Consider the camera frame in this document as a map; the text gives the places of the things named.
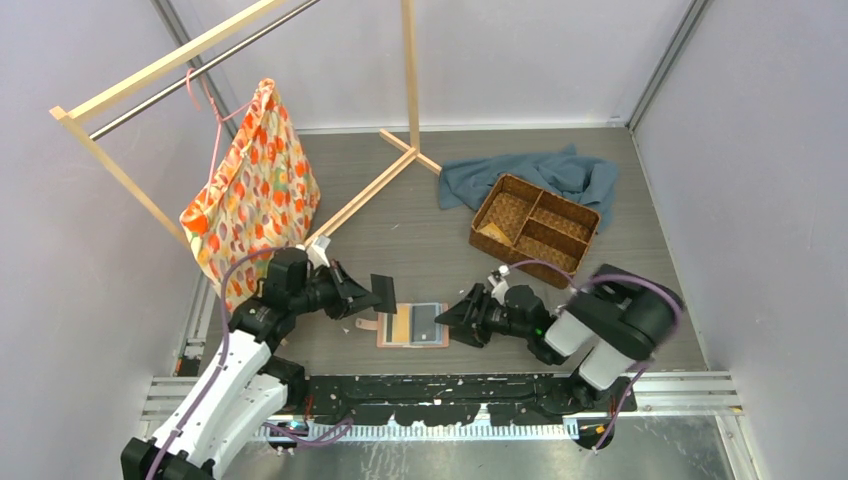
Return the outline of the yellow credit card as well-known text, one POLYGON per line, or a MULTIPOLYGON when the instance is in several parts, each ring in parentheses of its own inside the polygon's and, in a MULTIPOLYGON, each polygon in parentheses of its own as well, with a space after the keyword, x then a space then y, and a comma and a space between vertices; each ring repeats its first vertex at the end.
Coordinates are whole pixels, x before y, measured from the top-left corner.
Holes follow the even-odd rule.
POLYGON ((387 316, 384 338, 388 344, 405 345, 410 341, 410 313, 399 310, 396 314, 387 316))

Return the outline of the orange credit card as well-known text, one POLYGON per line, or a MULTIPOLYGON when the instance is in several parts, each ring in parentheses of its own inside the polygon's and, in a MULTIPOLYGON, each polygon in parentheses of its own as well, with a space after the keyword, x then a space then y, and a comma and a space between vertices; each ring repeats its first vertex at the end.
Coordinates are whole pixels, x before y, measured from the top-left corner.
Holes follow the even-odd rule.
POLYGON ((494 222, 489 222, 488 224, 484 225, 479 230, 479 233, 486 236, 487 238, 497 241, 500 244, 507 246, 513 245, 511 238, 494 222))

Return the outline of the woven wicker divided basket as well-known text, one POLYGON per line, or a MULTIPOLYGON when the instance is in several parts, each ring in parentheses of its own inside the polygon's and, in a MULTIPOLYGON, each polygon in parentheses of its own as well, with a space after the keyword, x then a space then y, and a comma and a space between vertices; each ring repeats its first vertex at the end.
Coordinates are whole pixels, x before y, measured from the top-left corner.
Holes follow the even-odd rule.
POLYGON ((469 243, 505 264, 556 288, 571 284, 598 233, 598 212, 513 175, 501 176, 475 214, 469 243), (507 246, 479 230, 494 222, 512 240, 507 246))

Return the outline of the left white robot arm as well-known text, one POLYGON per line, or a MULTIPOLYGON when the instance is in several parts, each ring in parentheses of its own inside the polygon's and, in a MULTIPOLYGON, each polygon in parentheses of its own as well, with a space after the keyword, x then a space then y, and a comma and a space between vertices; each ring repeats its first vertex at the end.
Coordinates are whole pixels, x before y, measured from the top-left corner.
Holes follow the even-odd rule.
POLYGON ((215 479, 273 414, 298 412, 307 398, 303 366, 275 350, 299 316, 323 311, 339 320, 367 309, 394 313, 394 280, 374 274, 370 287, 326 256, 329 238, 309 246, 263 248, 236 261, 266 258, 250 297, 222 309, 226 329, 213 360, 168 419, 147 440, 133 437, 121 456, 126 479, 215 479))

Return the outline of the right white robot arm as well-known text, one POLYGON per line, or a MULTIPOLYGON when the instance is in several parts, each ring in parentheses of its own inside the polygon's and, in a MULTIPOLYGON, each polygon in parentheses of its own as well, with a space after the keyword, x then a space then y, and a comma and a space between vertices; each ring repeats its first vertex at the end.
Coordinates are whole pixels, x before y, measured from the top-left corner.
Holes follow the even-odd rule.
POLYGON ((686 311, 671 289, 610 264, 601 265, 555 309, 530 286, 510 285, 509 271, 503 265, 486 283, 475 284, 436 323, 447 327, 452 339, 475 348, 495 334, 523 339, 546 365, 561 365, 591 344, 570 385, 572 400, 584 410, 598 409, 626 370, 651 360, 686 311))

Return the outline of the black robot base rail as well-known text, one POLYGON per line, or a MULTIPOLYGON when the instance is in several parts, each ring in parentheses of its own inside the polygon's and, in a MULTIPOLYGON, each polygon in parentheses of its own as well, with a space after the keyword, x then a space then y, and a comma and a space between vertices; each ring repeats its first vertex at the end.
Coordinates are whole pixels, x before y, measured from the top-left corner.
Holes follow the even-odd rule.
POLYGON ((610 417, 630 379, 616 380, 591 407, 566 396, 568 382, 555 374, 315 375, 283 411, 324 425, 465 426, 483 412, 498 427, 553 425, 566 415, 610 417))

